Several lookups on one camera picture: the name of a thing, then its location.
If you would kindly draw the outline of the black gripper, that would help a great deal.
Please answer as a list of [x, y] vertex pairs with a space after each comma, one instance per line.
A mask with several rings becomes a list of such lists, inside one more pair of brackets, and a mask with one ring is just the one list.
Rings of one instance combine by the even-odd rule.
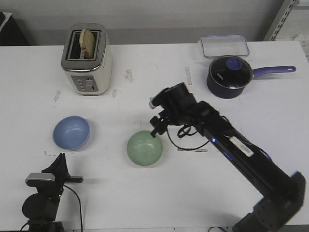
[[60, 191], [65, 183], [82, 183], [82, 176], [71, 176], [69, 174], [65, 153], [60, 153], [49, 168], [42, 173], [50, 176], [50, 180], [44, 180], [41, 189], [44, 191]]
[[169, 125], [183, 125], [187, 122], [185, 116], [188, 114], [189, 108], [197, 104], [195, 97], [190, 93], [184, 82], [178, 83], [169, 87], [168, 106], [164, 107], [166, 118], [154, 116], [150, 120], [153, 126], [151, 136], [156, 137], [156, 134], [163, 135], [168, 129]]

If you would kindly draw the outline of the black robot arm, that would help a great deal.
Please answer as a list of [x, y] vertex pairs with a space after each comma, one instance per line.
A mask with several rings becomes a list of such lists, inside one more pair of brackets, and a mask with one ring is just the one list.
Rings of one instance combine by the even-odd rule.
[[206, 137], [263, 195], [234, 232], [275, 232], [302, 207], [306, 181], [300, 172], [288, 176], [258, 146], [240, 134], [224, 116], [205, 101], [197, 102], [185, 83], [160, 91], [150, 107], [162, 106], [154, 116], [152, 136], [162, 135], [169, 125], [193, 126]]
[[63, 223], [56, 221], [60, 198], [64, 188], [75, 194], [79, 204], [81, 231], [83, 231], [82, 205], [78, 194], [67, 183], [82, 183], [83, 177], [69, 174], [65, 153], [60, 153], [55, 161], [40, 173], [30, 173], [25, 179], [29, 187], [35, 187], [37, 193], [24, 201], [22, 213], [28, 219], [29, 232], [63, 232]]

